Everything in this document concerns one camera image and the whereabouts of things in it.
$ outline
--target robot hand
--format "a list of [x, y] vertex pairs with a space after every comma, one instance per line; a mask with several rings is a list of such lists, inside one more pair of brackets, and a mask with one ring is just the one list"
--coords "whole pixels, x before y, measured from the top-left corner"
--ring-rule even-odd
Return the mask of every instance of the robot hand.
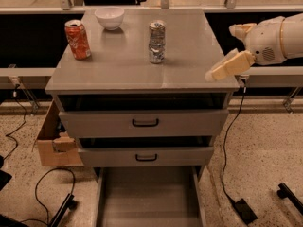
[[206, 74], [207, 81], [239, 75], [254, 63], [280, 64], [290, 58], [303, 57], [303, 13], [265, 20], [259, 24], [233, 25], [230, 33], [241, 40], [245, 50], [230, 51]]

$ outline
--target gray countertop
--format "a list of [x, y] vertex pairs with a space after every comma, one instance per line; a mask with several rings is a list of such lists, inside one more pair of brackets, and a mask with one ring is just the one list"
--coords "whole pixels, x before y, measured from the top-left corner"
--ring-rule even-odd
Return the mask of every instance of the gray countertop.
[[[46, 86], [50, 94], [106, 91], [235, 91], [234, 78], [205, 81], [205, 72], [223, 52], [201, 9], [126, 9], [119, 29], [108, 31], [94, 10], [85, 12], [92, 56], [75, 60], [67, 46]], [[166, 58], [149, 61], [149, 24], [166, 23]]]

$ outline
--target soda can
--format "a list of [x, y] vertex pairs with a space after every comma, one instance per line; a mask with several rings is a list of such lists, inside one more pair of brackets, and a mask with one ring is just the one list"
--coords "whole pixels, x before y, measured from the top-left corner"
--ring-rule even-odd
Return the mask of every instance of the soda can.
[[166, 24], [162, 20], [154, 20], [150, 23], [149, 58], [151, 63], [161, 63], [165, 58], [165, 29]]
[[65, 34], [75, 59], [82, 60], [91, 56], [86, 30], [80, 20], [67, 21]]

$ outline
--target speckled concrete floor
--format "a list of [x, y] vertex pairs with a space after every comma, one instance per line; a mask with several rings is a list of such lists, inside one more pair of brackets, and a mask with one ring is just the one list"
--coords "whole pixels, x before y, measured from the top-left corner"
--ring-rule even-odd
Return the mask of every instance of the speckled concrete floor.
[[[23, 103], [29, 111], [29, 103]], [[34, 116], [27, 115], [26, 124], [13, 134], [20, 146], [6, 160], [2, 170], [12, 180], [0, 192], [0, 213], [18, 220], [36, 218], [46, 221], [46, 211], [35, 200], [35, 186], [52, 167], [43, 167], [34, 146], [49, 103]], [[220, 175], [223, 169], [223, 139], [239, 106], [233, 100], [231, 114], [215, 142], [215, 153], [200, 180], [200, 192], [208, 227], [245, 226], [223, 193]], [[241, 115], [230, 129], [226, 142], [227, 168], [224, 174], [226, 191], [235, 200], [244, 198], [258, 219], [249, 226], [303, 226], [303, 218], [288, 199], [281, 200], [276, 191], [286, 183], [303, 201], [303, 104], [294, 101], [296, 113], [284, 111], [280, 101], [262, 104], [246, 100]], [[0, 145], [5, 156], [13, 143], [5, 134], [23, 120], [23, 110], [16, 103], [0, 105]], [[97, 182], [90, 168], [71, 167], [76, 176], [74, 211], [67, 211], [61, 226], [91, 226], [96, 206]], [[39, 184], [38, 197], [52, 217], [72, 187], [69, 172], [54, 171]], [[43, 226], [29, 221], [28, 226]]]

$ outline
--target white bowl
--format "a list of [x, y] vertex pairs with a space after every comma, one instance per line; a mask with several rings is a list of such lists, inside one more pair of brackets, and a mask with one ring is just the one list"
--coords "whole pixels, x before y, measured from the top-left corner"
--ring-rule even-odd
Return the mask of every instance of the white bowl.
[[124, 9], [120, 7], [103, 7], [95, 11], [98, 22], [108, 30], [120, 27], [124, 18]]

